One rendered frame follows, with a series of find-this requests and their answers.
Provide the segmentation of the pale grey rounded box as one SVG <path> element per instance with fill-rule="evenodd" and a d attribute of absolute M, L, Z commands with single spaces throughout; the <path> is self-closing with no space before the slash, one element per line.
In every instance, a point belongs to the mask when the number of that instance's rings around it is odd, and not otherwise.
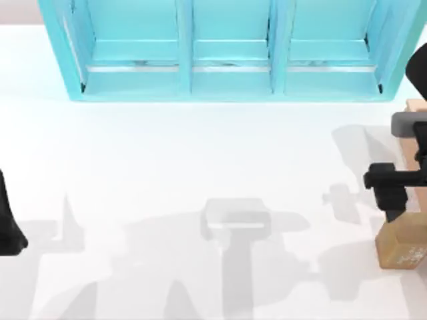
<path fill-rule="evenodd" d="M 413 138 L 415 122 L 427 122 L 427 111 L 396 112 L 391 118 L 391 134 L 399 138 Z"/>

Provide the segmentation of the light blue rack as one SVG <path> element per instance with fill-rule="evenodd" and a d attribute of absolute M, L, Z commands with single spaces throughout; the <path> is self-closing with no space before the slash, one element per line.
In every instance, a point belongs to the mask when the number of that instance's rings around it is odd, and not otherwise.
<path fill-rule="evenodd" d="M 427 0 L 37 0 L 72 101 L 395 98 Z"/>

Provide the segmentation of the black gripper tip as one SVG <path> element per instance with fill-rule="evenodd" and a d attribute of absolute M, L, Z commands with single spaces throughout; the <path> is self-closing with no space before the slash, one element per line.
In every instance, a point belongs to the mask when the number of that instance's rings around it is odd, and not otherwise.
<path fill-rule="evenodd" d="M 11 211 L 4 175 L 0 170 L 0 257 L 18 256 L 28 244 Z"/>

